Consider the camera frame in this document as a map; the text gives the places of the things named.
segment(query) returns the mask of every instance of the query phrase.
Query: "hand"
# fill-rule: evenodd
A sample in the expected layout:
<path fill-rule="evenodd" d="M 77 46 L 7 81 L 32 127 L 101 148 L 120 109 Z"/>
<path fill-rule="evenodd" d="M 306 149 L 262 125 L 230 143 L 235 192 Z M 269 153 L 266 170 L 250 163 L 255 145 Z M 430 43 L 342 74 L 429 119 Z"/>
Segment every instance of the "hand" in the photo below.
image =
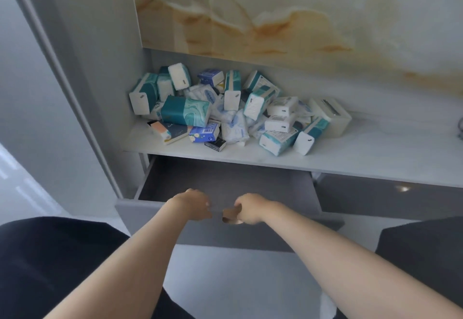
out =
<path fill-rule="evenodd" d="M 209 211 L 209 197 L 200 190 L 189 188 L 169 199 L 167 203 L 178 205 L 186 212 L 189 220 L 212 218 L 212 213 Z"/>
<path fill-rule="evenodd" d="M 263 221 L 265 209 L 273 202 L 257 193 L 246 193 L 235 201 L 235 206 L 241 205 L 237 219 L 246 224 L 257 224 Z"/>

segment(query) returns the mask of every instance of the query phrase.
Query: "person's right arm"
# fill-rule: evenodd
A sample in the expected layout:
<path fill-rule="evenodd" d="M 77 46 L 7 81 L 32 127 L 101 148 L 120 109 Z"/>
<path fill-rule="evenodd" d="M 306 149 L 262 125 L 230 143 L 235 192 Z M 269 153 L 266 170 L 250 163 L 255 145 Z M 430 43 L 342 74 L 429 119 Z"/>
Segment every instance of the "person's right arm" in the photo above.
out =
<path fill-rule="evenodd" d="M 463 309 L 375 253 L 279 202 L 247 193 L 238 219 L 265 222 L 350 319 L 461 319 Z"/>

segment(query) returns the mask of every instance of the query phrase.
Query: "white countertop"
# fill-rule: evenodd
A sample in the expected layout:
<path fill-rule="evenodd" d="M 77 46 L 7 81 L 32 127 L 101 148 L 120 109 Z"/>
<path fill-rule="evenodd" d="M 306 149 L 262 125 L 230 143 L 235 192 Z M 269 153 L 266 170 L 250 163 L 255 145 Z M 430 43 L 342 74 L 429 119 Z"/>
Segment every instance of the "white countertop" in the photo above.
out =
<path fill-rule="evenodd" d="M 423 124 L 355 118 L 342 137 L 317 141 L 307 156 L 289 148 L 275 157 L 254 138 L 222 152 L 187 137 L 164 146 L 147 121 L 137 120 L 125 151 L 463 187 L 463 141 Z"/>

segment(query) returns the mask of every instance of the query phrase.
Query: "person's left hand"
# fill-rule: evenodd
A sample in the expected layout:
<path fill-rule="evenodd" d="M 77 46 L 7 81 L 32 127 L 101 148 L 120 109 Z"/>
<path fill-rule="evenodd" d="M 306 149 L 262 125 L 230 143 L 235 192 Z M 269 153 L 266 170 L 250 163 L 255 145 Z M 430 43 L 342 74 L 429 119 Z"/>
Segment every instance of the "person's left hand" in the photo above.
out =
<path fill-rule="evenodd" d="M 167 203 L 181 206 L 182 211 L 187 213 L 189 220 L 212 218 L 212 213 L 209 211 L 209 197 L 200 190 L 189 188 L 187 191 L 172 197 Z"/>

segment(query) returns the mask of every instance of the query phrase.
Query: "cabinet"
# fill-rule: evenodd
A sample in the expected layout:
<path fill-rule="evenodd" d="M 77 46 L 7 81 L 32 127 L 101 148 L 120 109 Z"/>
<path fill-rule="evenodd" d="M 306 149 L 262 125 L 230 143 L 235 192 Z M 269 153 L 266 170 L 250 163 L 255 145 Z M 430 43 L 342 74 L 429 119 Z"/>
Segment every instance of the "cabinet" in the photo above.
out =
<path fill-rule="evenodd" d="M 309 172 L 463 187 L 463 142 L 456 137 L 456 123 L 463 114 L 461 98 L 404 87 L 398 79 L 378 79 L 367 73 L 349 79 L 325 79 L 302 71 L 146 50 L 141 46 L 133 0 L 17 1 L 35 35 L 35 46 L 41 47 L 93 149 L 105 184 L 111 186 L 114 200 L 119 200 L 119 211 L 128 213 L 128 218 L 149 217 L 167 196 L 190 183 L 211 188 L 220 200 L 220 208 L 225 199 L 232 203 L 232 194 L 219 187 L 222 182 L 211 175 L 215 170 L 230 178 L 231 172 L 237 170 L 237 180 L 229 179 L 227 183 L 239 184 L 242 192 L 256 187 L 258 192 L 275 193 L 275 198 L 293 194 L 288 203 L 305 199 L 306 205 L 294 206 L 302 206 L 301 212 L 323 220 L 326 214 L 320 213 Z M 188 140 L 163 146 L 144 121 L 132 113 L 127 94 L 144 72 L 176 62 L 188 65 L 193 75 L 204 68 L 218 67 L 239 69 L 246 77 L 259 68 L 287 94 L 301 99 L 325 95 L 338 98 L 354 119 L 341 138 L 319 142 L 307 156 L 288 151 L 274 157 L 256 141 L 244 148 L 229 146 L 220 153 Z M 147 155 L 156 156 L 150 169 Z M 182 175 L 183 165 L 196 172 L 197 181 Z M 252 179 L 254 170 L 265 179 L 281 181 L 284 187 L 276 191 L 272 190 L 275 184 L 258 186 L 258 181 Z M 165 179 L 175 184 L 165 183 Z M 151 191 L 159 181 L 162 185 Z M 82 208 L 76 200 L 58 202 L 75 214 L 92 213 L 84 202 Z M 219 222 L 204 224 L 205 228 L 222 228 L 220 241 L 209 240 L 207 244 L 257 247 L 245 231 L 241 239 L 247 243 L 232 240 L 227 231 L 231 227 Z M 188 235 L 183 239 L 191 243 Z M 273 249 L 272 245 L 278 244 L 275 249 L 282 249 L 284 246 L 278 242 L 269 241 L 265 248 Z"/>

